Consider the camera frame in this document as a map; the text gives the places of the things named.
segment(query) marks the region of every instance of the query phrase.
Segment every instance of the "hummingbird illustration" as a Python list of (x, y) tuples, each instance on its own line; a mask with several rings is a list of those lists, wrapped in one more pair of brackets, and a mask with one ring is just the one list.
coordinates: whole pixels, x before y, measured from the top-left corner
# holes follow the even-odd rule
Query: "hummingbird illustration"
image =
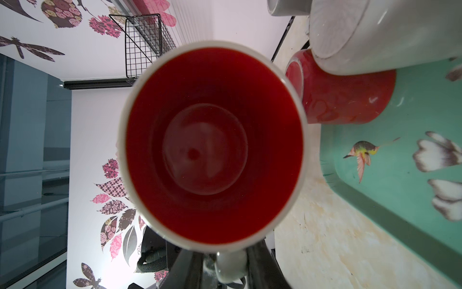
[[(399, 139), (400, 138), (398, 137), (394, 139), (392, 142), (397, 141)], [(355, 143), (351, 151), (346, 156), (343, 157), (344, 159), (353, 157), (353, 156), (356, 157), (356, 161), (358, 162), (359, 183), (361, 183), (361, 180), (363, 179), (365, 164), (368, 166), (371, 165), (371, 155), (375, 155), (378, 149), (385, 145), (375, 146), (368, 141), (359, 141)]]

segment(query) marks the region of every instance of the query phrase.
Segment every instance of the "dragonfly decal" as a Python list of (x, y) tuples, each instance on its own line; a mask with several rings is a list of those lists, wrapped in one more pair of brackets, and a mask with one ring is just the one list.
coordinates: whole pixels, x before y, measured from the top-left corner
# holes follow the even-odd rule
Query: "dragonfly decal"
[(0, 36), (0, 47), (3, 47), (3, 46), (7, 46), (7, 45), (10, 45), (10, 44), (13, 44), (16, 46), (16, 49), (18, 50), (18, 53), (19, 53), (19, 56), (24, 59), (24, 54), (21, 50), (21, 47), (23, 48), (26, 48), (27, 50), (29, 50), (30, 52), (32, 52), (33, 54), (37, 55), (38, 57), (40, 58), (43, 58), (43, 59), (46, 59), (46, 60), (49, 60), (49, 61), (55, 61), (53, 58), (51, 58), (50, 56), (42, 53), (42, 52), (45, 52), (45, 53), (50, 53), (50, 54), (55, 54), (55, 55), (64, 55), (64, 53), (61, 53), (57, 50), (54, 50), (54, 49), (51, 49), (51, 48), (48, 48), (48, 47), (44, 47), (44, 46), (40, 46), (40, 45), (33, 45), (33, 44), (24, 44), (24, 43), (21, 43), (19, 42), (19, 39), (17, 38), (14, 38), (12, 37), (11, 40), (8, 39), (8, 38), (4, 38), (2, 36)]
[(95, 275), (93, 274), (93, 270), (85, 263), (82, 263), (82, 272), (88, 278), (79, 278), (74, 280), (74, 284), (77, 287), (87, 287), (91, 286), (90, 289), (106, 289), (105, 287), (99, 285), (101, 282), (101, 278), (95, 280)]

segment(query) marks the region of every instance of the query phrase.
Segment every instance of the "wire basket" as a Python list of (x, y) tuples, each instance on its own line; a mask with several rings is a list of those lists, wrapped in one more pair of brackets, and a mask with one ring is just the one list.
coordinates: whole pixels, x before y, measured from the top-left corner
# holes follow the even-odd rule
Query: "wire basket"
[(120, 25), (119, 27), (125, 33), (125, 67), (130, 83), (133, 83), (163, 53), (176, 48), (160, 14), (139, 16), (111, 14), (109, 17), (113, 21), (117, 17), (125, 18), (125, 29)]

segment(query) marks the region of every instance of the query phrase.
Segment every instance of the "flower decal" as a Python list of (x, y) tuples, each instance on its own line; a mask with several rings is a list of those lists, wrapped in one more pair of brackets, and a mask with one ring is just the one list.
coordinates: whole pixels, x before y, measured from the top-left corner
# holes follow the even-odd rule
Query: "flower decal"
[(72, 28), (82, 22), (80, 10), (72, 0), (45, 0), (41, 5), (43, 13), (57, 28)]
[(111, 18), (107, 16), (98, 16), (99, 19), (91, 18), (90, 27), (101, 35), (107, 34), (109, 36), (118, 38), (121, 33), (119, 25), (117, 25)]

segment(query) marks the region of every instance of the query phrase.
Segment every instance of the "mug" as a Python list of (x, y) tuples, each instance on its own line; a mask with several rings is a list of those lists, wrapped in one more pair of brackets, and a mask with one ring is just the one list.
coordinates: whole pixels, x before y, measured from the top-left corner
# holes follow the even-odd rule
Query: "mug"
[(219, 279), (232, 279), (243, 249), (297, 199), (306, 129), (297, 93), (268, 59), (234, 43), (192, 43), (135, 82), (119, 125), (120, 170), (154, 231), (217, 253)]
[(371, 73), (462, 54), (462, 1), (313, 0), (310, 43), (335, 75)]
[(267, 0), (267, 7), (272, 16), (309, 15), (311, 0)]
[(338, 76), (319, 68), (311, 49), (296, 52), (286, 68), (308, 123), (362, 124), (382, 113), (391, 99), (396, 70)]

